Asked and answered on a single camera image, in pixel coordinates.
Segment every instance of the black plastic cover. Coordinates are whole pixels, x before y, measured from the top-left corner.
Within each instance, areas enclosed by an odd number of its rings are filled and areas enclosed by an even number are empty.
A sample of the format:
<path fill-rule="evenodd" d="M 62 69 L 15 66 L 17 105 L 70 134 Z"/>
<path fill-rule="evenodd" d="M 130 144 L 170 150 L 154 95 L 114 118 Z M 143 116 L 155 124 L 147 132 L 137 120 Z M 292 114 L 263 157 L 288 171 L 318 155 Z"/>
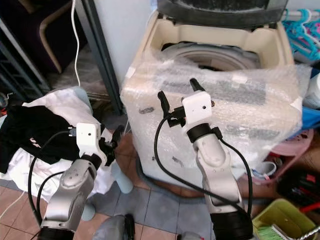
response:
<path fill-rule="evenodd" d="M 157 0 L 159 13 L 177 23 L 253 28 L 280 21 L 288 0 Z"/>

